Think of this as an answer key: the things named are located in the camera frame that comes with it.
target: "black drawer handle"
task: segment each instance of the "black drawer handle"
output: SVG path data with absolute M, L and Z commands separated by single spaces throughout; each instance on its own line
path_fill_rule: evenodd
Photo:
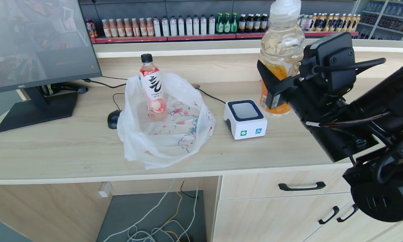
M 317 182 L 316 187 L 310 187 L 310 188 L 289 188 L 287 184 L 285 183 L 279 183 L 278 186 L 282 191 L 311 191 L 311 190 L 320 190 L 326 187 L 326 184 L 324 182 Z
M 349 216 L 347 216 L 345 219 L 341 219 L 340 217 L 338 217 L 336 220 L 337 220 L 337 222 L 338 223 L 341 223 L 341 222 L 345 222 L 347 219 L 349 219 L 351 216 L 353 216 L 354 215 L 354 213 L 356 213 L 358 210 L 359 210 L 359 208 L 357 207 L 357 205 L 353 205 L 353 208 L 354 208 L 354 211 L 349 215 Z
M 337 215 L 337 213 L 339 212 L 339 208 L 337 206 L 333 207 L 333 215 L 327 219 L 326 221 L 323 221 L 322 219 L 318 220 L 318 223 L 320 224 L 326 224 L 327 222 L 329 222 L 334 216 Z

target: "black bottle cap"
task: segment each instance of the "black bottle cap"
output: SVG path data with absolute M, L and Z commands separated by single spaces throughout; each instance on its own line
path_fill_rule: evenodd
M 143 54 L 143 55 L 140 56 L 140 58 L 142 59 L 143 63 L 152 62 L 152 55 L 151 54 Z

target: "black computer mouse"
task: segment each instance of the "black computer mouse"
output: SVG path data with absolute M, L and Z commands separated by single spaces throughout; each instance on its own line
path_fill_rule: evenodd
M 109 116 L 107 116 L 107 126 L 109 127 L 109 129 L 116 129 L 116 125 L 118 123 L 118 118 L 119 118 L 119 114 L 122 110 L 115 110 L 111 113 L 109 113 Z

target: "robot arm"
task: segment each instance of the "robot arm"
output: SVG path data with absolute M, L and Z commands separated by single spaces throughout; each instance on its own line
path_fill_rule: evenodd
M 347 104 L 356 76 L 384 58 L 355 63 L 349 33 L 326 36 L 305 47 L 300 74 L 278 80 L 260 61 L 266 105 L 288 103 L 329 158 L 350 158 L 343 178 L 361 211 L 385 222 L 403 220 L 403 67 Z M 385 145 L 354 161 L 353 155 Z

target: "white plastic bag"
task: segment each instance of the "white plastic bag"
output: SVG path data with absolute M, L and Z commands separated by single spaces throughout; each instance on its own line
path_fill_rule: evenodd
M 200 92 L 180 76 L 161 73 L 168 116 L 154 122 L 139 77 L 128 78 L 125 108 L 120 113 L 117 131 L 129 161 L 146 164 L 146 169 L 168 167 L 198 152 L 214 131 L 215 118 Z

